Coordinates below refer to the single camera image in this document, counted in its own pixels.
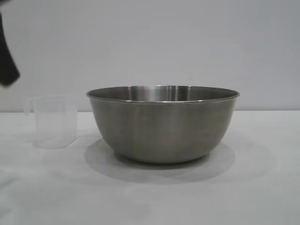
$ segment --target metal mixing bowl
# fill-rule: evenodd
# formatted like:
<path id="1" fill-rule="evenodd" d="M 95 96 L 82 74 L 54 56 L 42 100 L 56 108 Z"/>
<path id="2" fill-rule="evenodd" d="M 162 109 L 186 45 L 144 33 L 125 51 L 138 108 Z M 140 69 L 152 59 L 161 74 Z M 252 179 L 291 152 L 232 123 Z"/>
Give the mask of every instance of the metal mixing bowl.
<path id="1" fill-rule="evenodd" d="M 117 153 L 148 163 L 179 163 L 208 154 L 223 138 L 239 93 L 190 86 L 92 90 L 103 139 Z"/>

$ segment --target white tabletop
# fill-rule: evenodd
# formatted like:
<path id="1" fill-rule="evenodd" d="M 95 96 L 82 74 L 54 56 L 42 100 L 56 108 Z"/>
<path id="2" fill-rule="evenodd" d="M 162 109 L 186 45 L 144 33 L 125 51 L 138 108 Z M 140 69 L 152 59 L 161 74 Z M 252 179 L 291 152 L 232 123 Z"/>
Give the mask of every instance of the white tabletop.
<path id="1" fill-rule="evenodd" d="M 235 112 L 209 157 L 181 166 L 116 158 L 90 112 L 78 140 L 32 146 L 33 116 L 0 114 L 1 225 L 298 225 L 300 112 Z"/>

